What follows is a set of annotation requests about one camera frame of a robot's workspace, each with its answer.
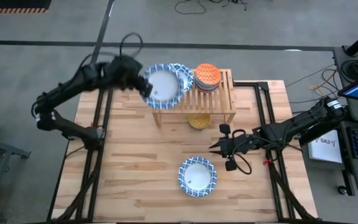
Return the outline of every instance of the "blue and white plate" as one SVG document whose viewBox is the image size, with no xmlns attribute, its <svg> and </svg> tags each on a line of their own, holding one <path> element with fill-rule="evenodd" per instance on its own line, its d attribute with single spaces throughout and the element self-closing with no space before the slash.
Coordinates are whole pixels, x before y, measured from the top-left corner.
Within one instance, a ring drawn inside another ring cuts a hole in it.
<svg viewBox="0 0 358 224">
<path fill-rule="evenodd" d="M 194 85 L 193 72 L 191 72 L 191 70 L 186 67 L 186 65 L 181 65 L 179 63 L 171 63 L 170 66 L 172 66 L 174 70 L 179 72 L 179 76 L 181 76 L 184 81 L 183 86 L 185 88 L 185 93 L 187 93 L 187 91 L 191 90 Z"/>
<path fill-rule="evenodd" d="M 149 97 L 143 97 L 151 108 L 167 110 L 173 108 L 183 97 L 183 79 L 169 64 L 156 64 L 144 72 L 144 78 L 153 84 Z"/>
<path fill-rule="evenodd" d="M 212 163 L 202 157 L 191 157 L 179 168 L 180 188 L 193 197 L 204 197 L 216 186 L 216 170 Z"/>
</svg>

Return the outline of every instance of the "gray floor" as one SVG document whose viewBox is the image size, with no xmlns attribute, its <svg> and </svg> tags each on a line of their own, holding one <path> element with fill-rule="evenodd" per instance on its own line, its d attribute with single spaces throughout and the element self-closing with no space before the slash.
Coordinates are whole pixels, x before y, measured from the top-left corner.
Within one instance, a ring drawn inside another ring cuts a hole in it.
<svg viewBox="0 0 358 224">
<path fill-rule="evenodd" d="M 358 38 L 358 1 L 250 1 L 248 10 L 221 8 L 205 0 L 201 16 L 177 14 L 177 1 L 116 0 L 104 41 L 119 42 L 128 32 L 149 43 L 340 46 Z M 188 2 L 182 11 L 197 7 Z M 54 0 L 47 14 L 0 15 L 0 40 L 96 42 L 108 0 Z M 105 48 L 117 52 L 117 49 Z M 69 79 L 92 47 L 0 46 L 0 141 L 31 150 L 28 161 L 13 158 L 0 189 L 0 210 L 8 223 L 46 219 L 67 141 L 57 131 L 39 131 L 30 106 L 42 92 Z M 195 67 L 209 62 L 231 68 L 235 79 L 291 83 L 333 64 L 330 52 L 274 50 L 144 49 L 145 65 L 179 62 Z M 290 101 L 315 99 L 310 85 L 320 74 L 288 87 Z M 59 107 L 73 119 L 78 99 Z M 292 104 L 293 111 L 313 103 Z M 358 192 L 343 197 L 341 173 L 307 165 L 314 201 L 324 220 L 358 223 Z"/>
</svg>

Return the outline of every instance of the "wooden dish rack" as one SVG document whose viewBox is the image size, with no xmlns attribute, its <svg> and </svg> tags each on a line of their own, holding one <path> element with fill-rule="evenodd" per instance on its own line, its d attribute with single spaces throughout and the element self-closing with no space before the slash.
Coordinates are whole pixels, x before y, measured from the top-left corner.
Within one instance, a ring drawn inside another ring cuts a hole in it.
<svg viewBox="0 0 358 224">
<path fill-rule="evenodd" d="M 233 79 L 230 69 L 220 69 L 222 82 L 211 93 L 203 93 L 193 88 L 185 93 L 178 105 L 170 110 L 153 110 L 155 123 L 160 128 L 164 114 L 219 114 L 223 115 L 226 124 L 230 124 L 236 115 L 234 102 Z"/>
</svg>

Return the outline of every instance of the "paper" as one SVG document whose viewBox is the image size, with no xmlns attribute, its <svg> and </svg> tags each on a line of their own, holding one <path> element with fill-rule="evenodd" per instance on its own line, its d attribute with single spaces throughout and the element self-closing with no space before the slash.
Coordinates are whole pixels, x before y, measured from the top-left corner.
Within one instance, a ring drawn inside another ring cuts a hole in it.
<svg viewBox="0 0 358 224">
<path fill-rule="evenodd" d="M 341 148 L 336 130 L 309 142 L 308 148 L 310 159 L 342 163 Z"/>
</svg>

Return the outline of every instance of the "wooden table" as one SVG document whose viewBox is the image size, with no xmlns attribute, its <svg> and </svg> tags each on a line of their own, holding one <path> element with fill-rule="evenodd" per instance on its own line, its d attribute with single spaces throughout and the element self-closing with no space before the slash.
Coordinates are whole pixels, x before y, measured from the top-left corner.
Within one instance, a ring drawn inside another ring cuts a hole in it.
<svg viewBox="0 0 358 224">
<path fill-rule="evenodd" d="M 284 82 L 267 82 L 277 122 L 290 118 L 292 115 Z M 92 122 L 97 95 L 97 91 L 81 95 L 75 118 L 78 124 L 89 126 Z M 259 126 L 253 88 L 234 87 L 234 95 L 237 114 L 231 124 L 232 130 L 243 128 L 250 131 Z M 136 91 L 115 91 L 110 113 L 95 222 L 277 220 L 269 171 L 262 165 L 264 150 L 247 153 L 246 159 L 253 170 L 251 175 L 244 175 L 238 170 L 226 172 L 225 160 L 208 153 L 208 147 L 221 136 L 218 129 L 221 118 L 213 117 L 207 129 L 197 131 L 188 125 L 187 116 L 166 115 L 159 129 L 152 110 Z M 68 152 L 81 145 L 81 142 L 70 143 Z M 178 168 L 191 156 L 209 159 L 218 172 L 216 189 L 203 198 L 188 196 L 178 185 Z M 316 216 L 301 152 L 288 148 L 283 156 L 291 190 L 307 211 Z M 52 217 L 59 216 L 78 193 L 85 158 L 86 151 L 83 150 L 66 160 Z M 284 205 L 282 192 L 280 197 Z"/>
</svg>

